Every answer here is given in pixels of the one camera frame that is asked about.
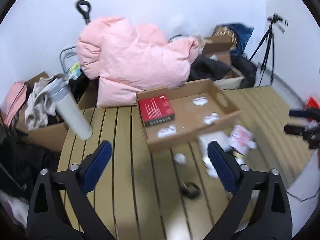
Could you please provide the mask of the pink patterned packet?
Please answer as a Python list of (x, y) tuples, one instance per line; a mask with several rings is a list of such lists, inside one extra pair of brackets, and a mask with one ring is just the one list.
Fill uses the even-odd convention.
[(247, 155), (249, 150), (257, 149), (257, 143), (253, 141), (253, 133), (243, 126), (235, 125), (228, 138), (231, 148), (242, 155)]

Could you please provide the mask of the black round lid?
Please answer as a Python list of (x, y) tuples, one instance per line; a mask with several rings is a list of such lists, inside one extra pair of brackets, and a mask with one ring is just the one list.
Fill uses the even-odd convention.
[(180, 186), (180, 193), (188, 199), (196, 199), (201, 195), (201, 189), (195, 183), (188, 181)]

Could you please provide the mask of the red bucket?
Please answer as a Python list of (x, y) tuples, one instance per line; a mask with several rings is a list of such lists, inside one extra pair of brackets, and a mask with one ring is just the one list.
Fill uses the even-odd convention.
[(309, 123), (313, 121), (319, 122), (319, 98), (316, 96), (309, 96), (305, 110), (309, 113), (307, 117)]

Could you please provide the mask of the black backpack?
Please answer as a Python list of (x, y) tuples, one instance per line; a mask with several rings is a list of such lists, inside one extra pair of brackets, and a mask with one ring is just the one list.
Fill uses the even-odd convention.
[(244, 76), (240, 88), (254, 87), (257, 73), (256, 65), (240, 55), (232, 55), (231, 61), (232, 66)]

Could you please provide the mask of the left cardboard box with clothes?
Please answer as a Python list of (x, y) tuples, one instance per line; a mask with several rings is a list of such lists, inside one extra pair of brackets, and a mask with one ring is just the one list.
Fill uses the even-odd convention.
[[(97, 103), (98, 94), (98, 82), (92, 80), (88, 84), (86, 90), (83, 92), (78, 107), (81, 113), (87, 112), (86, 109), (94, 108)], [(35, 130), (28, 130), (25, 123), (25, 110), (27, 109), (27, 103), (22, 107), (19, 112), (19, 119), (15, 126), (17, 131), (20, 131), (27, 135), (28, 140), (35, 144), (43, 146), (53, 152), (61, 152), (69, 127), (63, 121), (55, 122), (52, 125), (46, 127), (40, 127)]]

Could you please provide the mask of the blue cloth bag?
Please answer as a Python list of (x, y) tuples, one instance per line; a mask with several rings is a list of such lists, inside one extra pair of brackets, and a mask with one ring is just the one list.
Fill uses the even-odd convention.
[(236, 47), (231, 51), (233, 56), (241, 56), (246, 48), (249, 39), (252, 36), (253, 27), (248, 27), (242, 23), (230, 23), (226, 25), (236, 35)]

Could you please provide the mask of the white tall thermos bottle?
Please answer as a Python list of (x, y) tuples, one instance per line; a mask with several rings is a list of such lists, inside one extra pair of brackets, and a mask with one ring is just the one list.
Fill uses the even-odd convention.
[(56, 74), (50, 78), (46, 88), (51, 102), (56, 105), (56, 110), (66, 125), (81, 140), (89, 139), (93, 131), (71, 93), (68, 77)]

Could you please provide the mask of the open cardboard box behind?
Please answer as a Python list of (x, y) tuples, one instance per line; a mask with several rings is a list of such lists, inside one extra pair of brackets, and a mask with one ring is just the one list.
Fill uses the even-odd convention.
[(224, 63), (231, 69), (221, 79), (215, 78), (214, 84), (221, 90), (239, 89), (245, 77), (232, 66), (230, 54), (233, 46), (232, 38), (228, 35), (209, 36), (205, 37), (202, 41), (203, 56), (218, 63)]

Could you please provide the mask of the black garment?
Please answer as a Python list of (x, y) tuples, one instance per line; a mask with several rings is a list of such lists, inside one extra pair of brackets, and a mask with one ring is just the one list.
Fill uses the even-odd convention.
[(191, 64), (188, 81), (223, 79), (232, 68), (220, 61), (211, 60), (205, 56), (198, 56)]

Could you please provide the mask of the beige crumpled clothes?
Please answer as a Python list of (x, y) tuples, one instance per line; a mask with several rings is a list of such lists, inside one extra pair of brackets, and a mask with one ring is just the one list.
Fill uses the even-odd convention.
[(56, 116), (56, 105), (50, 100), (48, 94), (51, 83), (56, 79), (67, 81), (68, 77), (65, 74), (55, 74), (52, 77), (41, 77), (35, 82), (24, 112), (24, 123), (29, 131), (46, 127), (49, 116)]

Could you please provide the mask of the shallow cardboard tray box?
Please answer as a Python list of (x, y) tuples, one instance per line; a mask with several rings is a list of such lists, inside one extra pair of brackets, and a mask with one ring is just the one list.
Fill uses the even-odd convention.
[[(165, 95), (175, 112), (175, 120), (145, 127), (140, 116), (139, 100)], [(208, 103), (193, 104), (205, 96)], [(139, 121), (150, 152), (166, 150), (197, 139), (199, 135), (222, 130), (241, 115), (239, 107), (210, 79), (185, 83), (182, 87), (147, 90), (136, 94)]]

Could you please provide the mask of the pink backpack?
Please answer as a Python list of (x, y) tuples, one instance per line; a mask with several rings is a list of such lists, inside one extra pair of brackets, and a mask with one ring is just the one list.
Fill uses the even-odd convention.
[(28, 92), (26, 82), (15, 82), (9, 89), (3, 103), (2, 111), (5, 114), (4, 124), (10, 127), (14, 116), (24, 105)]

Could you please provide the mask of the red book box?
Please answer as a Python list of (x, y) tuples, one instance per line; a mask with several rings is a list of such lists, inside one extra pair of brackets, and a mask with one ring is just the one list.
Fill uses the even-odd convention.
[(165, 95), (139, 100), (139, 110), (145, 127), (175, 120), (175, 112)]

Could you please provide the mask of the pink duvet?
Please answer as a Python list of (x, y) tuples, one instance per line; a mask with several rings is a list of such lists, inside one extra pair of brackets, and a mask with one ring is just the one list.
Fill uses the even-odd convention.
[(97, 107), (108, 108), (132, 106), (137, 93), (185, 83), (199, 43), (194, 36), (168, 41), (155, 24), (111, 16), (85, 26), (76, 51), (84, 74), (98, 80)]

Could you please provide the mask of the metal folding chair frame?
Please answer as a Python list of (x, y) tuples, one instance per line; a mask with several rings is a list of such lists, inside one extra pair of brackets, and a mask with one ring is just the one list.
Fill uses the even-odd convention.
[(78, 62), (76, 46), (68, 46), (64, 48), (59, 55), (62, 71), (67, 73), (69, 68)]

